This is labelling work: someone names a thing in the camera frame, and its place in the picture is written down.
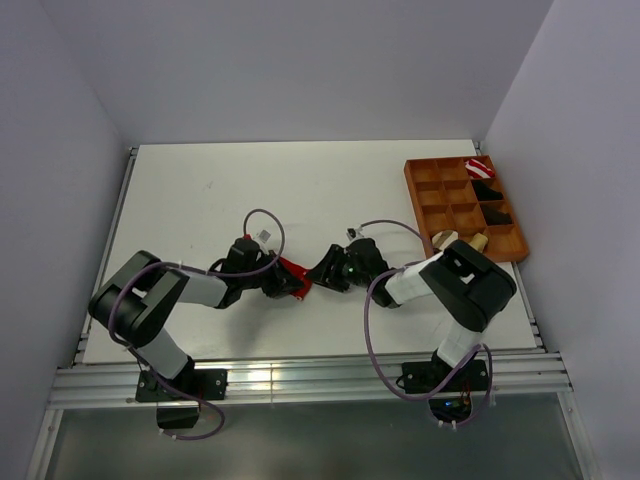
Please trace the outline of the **red sock with white pattern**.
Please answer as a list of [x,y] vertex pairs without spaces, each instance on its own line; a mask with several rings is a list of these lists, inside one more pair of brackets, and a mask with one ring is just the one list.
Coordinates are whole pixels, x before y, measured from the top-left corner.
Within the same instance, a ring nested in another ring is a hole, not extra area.
[[312,281],[307,278],[308,269],[284,257],[279,259],[279,263],[290,275],[285,291],[295,299],[303,301],[312,287]]

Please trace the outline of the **brown striped sock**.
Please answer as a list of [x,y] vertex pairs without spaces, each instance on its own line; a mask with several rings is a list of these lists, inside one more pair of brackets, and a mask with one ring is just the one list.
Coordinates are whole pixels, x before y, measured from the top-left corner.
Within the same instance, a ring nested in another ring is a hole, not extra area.
[[451,243],[459,239],[459,234],[455,230],[443,230],[431,238],[431,244],[435,252],[445,250]]

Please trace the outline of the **yellow sock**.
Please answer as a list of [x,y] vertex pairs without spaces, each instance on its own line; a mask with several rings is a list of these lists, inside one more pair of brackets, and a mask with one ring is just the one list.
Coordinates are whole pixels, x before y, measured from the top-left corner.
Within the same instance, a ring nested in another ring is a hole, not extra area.
[[469,245],[476,251],[482,253],[487,245],[488,245],[489,239],[486,235],[482,234],[482,233],[476,233],[472,239],[469,241]]

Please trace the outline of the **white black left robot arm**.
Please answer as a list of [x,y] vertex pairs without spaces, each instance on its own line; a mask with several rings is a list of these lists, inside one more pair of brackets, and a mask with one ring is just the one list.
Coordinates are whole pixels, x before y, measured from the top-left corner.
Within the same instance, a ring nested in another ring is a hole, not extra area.
[[204,392],[206,383],[165,328],[175,305],[226,309],[255,289],[272,299],[299,297],[306,288],[304,273],[248,235],[236,239],[207,271],[163,262],[141,250],[94,294],[88,314],[160,376],[164,393],[183,399]]

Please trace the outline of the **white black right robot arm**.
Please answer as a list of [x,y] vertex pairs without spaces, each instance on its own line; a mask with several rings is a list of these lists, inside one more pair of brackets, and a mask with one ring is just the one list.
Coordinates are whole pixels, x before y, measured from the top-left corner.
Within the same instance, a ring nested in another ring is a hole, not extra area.
[[462,359],[481,343],[492,319],[517,292],[505,270],[462,240],[423,262],[393,270],[373,239],[357,238],[346,247],[333,244],[306,277],[338,292],[363,287],[383,308],[423,297],[439,300],[453,318],[432,368],[435,383],[446,390],[466,379]]

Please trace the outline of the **wooden compartment tray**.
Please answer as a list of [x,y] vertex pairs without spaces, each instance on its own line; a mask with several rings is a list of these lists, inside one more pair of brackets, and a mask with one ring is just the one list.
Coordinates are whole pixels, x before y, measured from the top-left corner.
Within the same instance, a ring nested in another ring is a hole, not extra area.
[[[491,179],[472,179],[464,161],[475,158],[495,172]],[[455,230],[459,238],[470,241],[476,233],[489,239],[484,254],[493,261],[521,262],[529,255],[529,246],[519,226],[515,211],[498,171],[488,155],[410,159],[404,175],[419,232],[426,238],[425,253],[431,255],[431,238],[443,230]],[[488,226],[472,188],[472,180],[481,180],[504,194],[504,202],[513,219],[512,225]]]

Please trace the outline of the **dark brown rolled sock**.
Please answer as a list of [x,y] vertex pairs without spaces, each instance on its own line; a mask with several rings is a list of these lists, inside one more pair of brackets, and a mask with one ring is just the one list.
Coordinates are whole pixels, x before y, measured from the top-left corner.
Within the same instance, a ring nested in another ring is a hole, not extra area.
[[513,219],[504,202],[486,202],[480,204],[484,220],[488,226],[512,225]]

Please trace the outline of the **black rolled sock upper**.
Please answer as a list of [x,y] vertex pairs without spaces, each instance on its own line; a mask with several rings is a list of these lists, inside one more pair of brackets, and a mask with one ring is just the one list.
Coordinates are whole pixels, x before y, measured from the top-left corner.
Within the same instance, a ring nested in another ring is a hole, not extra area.
[[494,190],[487,183],[481,180],[472,180],[471,184],[479,202],[501,201],[504,199],[504,194],[502,192]]

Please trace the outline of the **red white striped rolled sock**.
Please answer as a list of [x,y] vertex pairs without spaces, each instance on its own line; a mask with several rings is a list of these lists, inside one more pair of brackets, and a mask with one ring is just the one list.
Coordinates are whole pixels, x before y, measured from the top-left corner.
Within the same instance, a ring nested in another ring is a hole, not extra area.
[[464,166],[467,174],[472,179],[491,179],[495,177],[494,170],[478,159],[471,158],[465,160]]

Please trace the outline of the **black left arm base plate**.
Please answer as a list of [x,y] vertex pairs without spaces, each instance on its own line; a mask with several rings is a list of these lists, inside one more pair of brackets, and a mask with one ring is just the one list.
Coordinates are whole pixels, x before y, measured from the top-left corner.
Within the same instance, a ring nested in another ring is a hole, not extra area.
[[204,400],[223,400],[227,386],[225,369],[196,369],[178,379],[165,379],[172,387],[167,390],[149,371],[139,374],[135,401],[138,403],[157,403],[183,401],[186,398],[175,393],[175,390]]

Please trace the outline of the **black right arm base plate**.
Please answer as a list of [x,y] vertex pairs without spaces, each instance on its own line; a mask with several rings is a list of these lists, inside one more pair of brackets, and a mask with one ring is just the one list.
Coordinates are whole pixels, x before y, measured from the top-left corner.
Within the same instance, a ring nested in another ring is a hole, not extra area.
[[[453,370],[438,357],[429,361],[405,362],[396,385],[406,394],[424,394],[435,389]],[[471,360],[440,390],[441,393],[484,391],[489,386],[489,372],[483,360]]]

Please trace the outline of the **aluminium frame rail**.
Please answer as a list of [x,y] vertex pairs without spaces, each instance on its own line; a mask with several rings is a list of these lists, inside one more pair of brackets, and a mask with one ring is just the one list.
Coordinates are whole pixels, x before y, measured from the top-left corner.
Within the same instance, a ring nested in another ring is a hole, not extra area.
[[[201,362],[200,370],[227,371],[220,406],[332,401],[394,400],[367,356]],[[493,356],[496,395],[567,393],[573,390],[558,353]],[[62,369],[54,377],[48,410],[138,407],[134,395],[139,369],[135,364],[85,365]]]

